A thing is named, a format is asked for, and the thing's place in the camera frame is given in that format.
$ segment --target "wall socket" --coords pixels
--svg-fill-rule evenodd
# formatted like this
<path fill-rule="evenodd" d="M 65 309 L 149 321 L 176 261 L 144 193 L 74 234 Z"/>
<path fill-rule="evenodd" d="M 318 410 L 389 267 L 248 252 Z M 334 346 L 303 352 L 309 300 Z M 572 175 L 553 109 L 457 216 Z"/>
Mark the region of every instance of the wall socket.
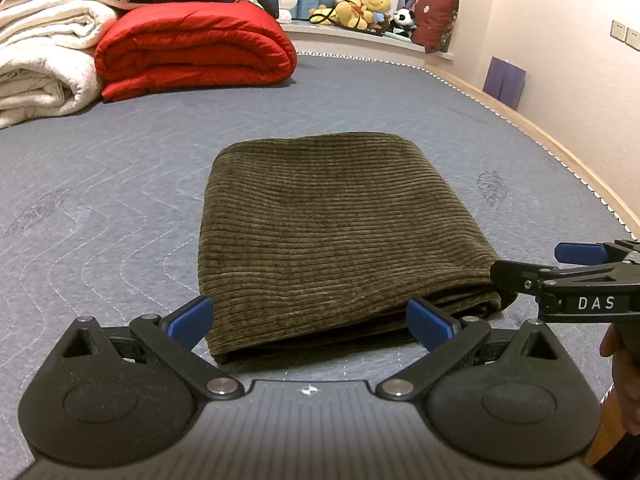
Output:
<path fill-rule="evenodd" d="M 632 28 L 626 31 L 625 43 L 631 48 L 640 50 L 640 32 L 633 30 Z"/>
<path fill-rule="evenodd" d="M 611 23 L 611 37 L 624 43 L 626 40 L 626 25 L 614 20 Z"/>

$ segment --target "white plush toy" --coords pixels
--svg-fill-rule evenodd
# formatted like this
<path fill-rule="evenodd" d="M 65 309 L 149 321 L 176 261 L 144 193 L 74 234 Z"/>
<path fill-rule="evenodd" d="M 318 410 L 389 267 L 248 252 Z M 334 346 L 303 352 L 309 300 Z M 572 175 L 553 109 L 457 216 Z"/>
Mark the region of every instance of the white plush toy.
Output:
<path fill-rule="evenodd" d="M 251 0 L 252 3 L 261 7 L 261 5 L 256 0 Z M 291 23 L 291 12 L 289 12 L 293 7 L 298 4 L 298 0 L 278 0 L 278 7 L 280 9 L 280 16 L 276 20 L 278 23 Z"/>

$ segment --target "ribbed fabric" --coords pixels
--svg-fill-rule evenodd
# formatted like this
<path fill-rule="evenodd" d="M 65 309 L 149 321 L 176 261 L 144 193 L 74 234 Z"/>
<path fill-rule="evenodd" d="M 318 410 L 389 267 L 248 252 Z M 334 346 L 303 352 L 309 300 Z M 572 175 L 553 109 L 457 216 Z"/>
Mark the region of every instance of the ribbed fabric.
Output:
<path fill-rule="evenodd" d="M 352 132 L 233 144 L 213 163 L 200 230 L 209 349 L 398 330 L 412 296 L 485 317 L 500 309 L 496 259 L 408 140 Z"/>

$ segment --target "beige wall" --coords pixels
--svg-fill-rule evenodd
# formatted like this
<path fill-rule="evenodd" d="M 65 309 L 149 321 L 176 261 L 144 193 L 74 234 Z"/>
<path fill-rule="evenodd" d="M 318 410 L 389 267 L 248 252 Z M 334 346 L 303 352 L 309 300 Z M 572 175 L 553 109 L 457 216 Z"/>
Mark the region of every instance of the beige wall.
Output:
<path fill-rule="evenodd" d="M 518 111 L 581 158 L 640 214 L 640 0 L 461 0 L 452 72 L 482 87 L 491 56 L 527 71 Z"/>

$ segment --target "folded red comforter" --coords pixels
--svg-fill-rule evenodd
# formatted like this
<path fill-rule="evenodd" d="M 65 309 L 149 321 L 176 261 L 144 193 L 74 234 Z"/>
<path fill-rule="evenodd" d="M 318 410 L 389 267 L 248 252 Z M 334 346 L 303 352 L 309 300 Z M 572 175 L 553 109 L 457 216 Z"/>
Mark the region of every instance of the folded red comforter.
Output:
<path fill-rule="evenodd" d="M 95 50 L 108 101 L 183 87 L 276 83 L 296 63 L 280 25 L 246 1 L 140 7 L 118 20 Z"/>

